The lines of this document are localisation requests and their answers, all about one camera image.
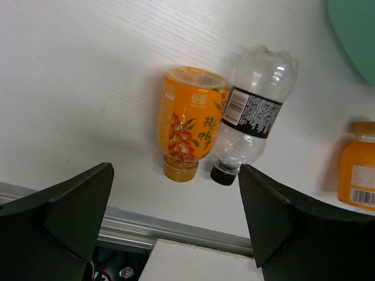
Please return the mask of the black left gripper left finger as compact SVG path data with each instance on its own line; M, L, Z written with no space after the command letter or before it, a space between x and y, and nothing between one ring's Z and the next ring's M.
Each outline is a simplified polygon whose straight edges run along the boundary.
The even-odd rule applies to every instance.
M113 179L104 162L1 205L1 280L82 280Z

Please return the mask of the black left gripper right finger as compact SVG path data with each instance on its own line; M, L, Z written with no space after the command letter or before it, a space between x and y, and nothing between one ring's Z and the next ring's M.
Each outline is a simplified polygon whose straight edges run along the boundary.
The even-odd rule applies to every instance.
M374 217L319 201L249 165L238 175L265 280L373 280Z

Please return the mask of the clear bottle black label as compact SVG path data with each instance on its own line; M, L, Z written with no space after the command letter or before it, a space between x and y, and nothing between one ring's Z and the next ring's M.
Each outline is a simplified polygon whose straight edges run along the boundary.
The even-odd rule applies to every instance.
M248 49L235 66L233 86L224 110L210 177L233 184L241 165L254 163L283 103L295 87L298 60L289 52L272 52L263 45Z

